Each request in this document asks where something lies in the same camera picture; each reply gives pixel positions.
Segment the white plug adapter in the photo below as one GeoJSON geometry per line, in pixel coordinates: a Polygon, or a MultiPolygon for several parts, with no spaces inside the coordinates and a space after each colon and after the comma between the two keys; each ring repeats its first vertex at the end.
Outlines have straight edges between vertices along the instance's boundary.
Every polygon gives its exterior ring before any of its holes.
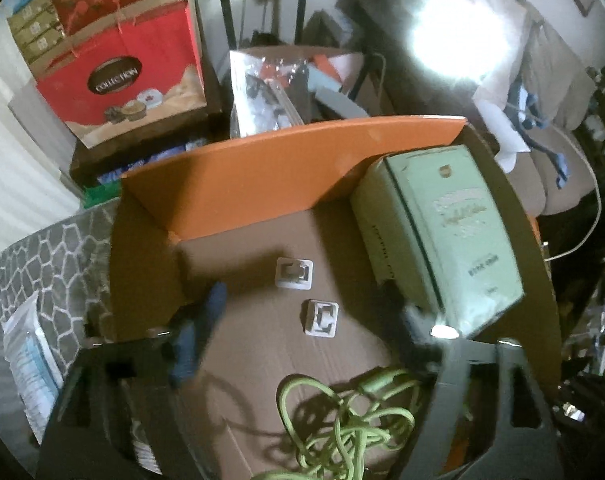
{"type": "Polygon", "coordinates": [[[339,324],[339,304],[309,299],[306,304],[305,334],[317,338],[334,338],[339,324]]]}
{"type": "Polygon", "coordinates": [[[310,290],[313,282],[313,262],[308,259],[278,258],[274,282],[278,288],[310,290]]]}

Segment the orange cardboard box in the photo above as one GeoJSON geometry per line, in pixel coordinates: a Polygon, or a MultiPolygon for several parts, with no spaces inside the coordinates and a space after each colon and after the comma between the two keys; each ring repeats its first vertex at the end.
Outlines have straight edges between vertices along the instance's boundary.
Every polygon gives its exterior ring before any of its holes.
{"type": "Polygon", "coordinates": [[[278,384],[338,384],[391,362],[350,192],[388,154],[463,145],[507,227],[524,299],[483,333],[523,344],[544,392],[561,377],[557,302],[535,229],[485,140],[462,118],[391,116],[218,142],[129,171],[112,229],[116,335],[166,323],[209,282],[228,287],[202,369],[180,394],[188,440],[223,479],[274,465],[278,384]]]}

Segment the green tissue pack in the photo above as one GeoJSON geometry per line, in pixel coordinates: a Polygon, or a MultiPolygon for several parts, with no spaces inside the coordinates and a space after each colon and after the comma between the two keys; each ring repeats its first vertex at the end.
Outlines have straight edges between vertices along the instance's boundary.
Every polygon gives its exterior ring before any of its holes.
{"type": "Polygon", "coordinates": [[[498,206],[464,145],[385,156],[350,195],[377,283],[472,338],[524,289],[498,206]]]}

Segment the grey white patterned blanket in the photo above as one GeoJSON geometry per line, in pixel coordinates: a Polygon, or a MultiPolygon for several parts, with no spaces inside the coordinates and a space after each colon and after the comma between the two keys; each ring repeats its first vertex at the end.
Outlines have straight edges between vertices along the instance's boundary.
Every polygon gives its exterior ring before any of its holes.
{"type": "Polygon", "coordinates": [[[34,292],[39,320],[65,379],[93,325],[114,340],[108,279],[110,236],[119,200],[34,233],[0,255],[1,326],[34,292]]]}

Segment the white curtain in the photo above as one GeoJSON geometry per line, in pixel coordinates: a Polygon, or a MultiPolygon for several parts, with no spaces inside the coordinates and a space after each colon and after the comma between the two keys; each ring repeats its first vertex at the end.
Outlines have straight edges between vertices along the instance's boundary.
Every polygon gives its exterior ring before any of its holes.
{"type": "MultiPolygon", "coordinates": [[[[0,67],[18,71],[0,35],[0,67]]],[[[0,253],[25,236],[72,216],[80,208],[76,191],[30,139],[8,109],[11,89],[0,73],[0,253]]]]}

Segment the red collection gift bag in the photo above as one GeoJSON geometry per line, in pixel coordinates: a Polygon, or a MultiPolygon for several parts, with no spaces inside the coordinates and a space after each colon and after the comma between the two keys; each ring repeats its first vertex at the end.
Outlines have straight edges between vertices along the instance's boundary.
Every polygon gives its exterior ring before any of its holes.
{"type": "Polygon", "coordinates": [[[140,0],[33,66],[40,95],[86,147],[207,106],[194,0],[140,0]]]}

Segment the stacked gold boxes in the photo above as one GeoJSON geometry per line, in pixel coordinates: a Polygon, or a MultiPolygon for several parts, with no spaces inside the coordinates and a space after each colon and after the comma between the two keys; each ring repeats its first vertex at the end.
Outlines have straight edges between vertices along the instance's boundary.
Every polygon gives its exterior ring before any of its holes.
{"type": "Polygon", "coordinates": [[[29,0],[7,19],[22,58],[32,63],[65,39],[52,0],[29,0]]]}

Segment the brown sofa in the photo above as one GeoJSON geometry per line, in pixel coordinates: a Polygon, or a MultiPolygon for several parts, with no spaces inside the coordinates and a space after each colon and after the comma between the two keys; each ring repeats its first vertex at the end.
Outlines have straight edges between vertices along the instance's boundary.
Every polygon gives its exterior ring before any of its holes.
{"type": "Polygon", "coordinates": [[[576,207],[595,189],[575,130],[595,84],[560,35],[524,0],[343,0],[386,62],[400,113],[463,115],[498,153],[474,104],[510,118],[531,151],[507,177],[532,216],[576,207]]]}

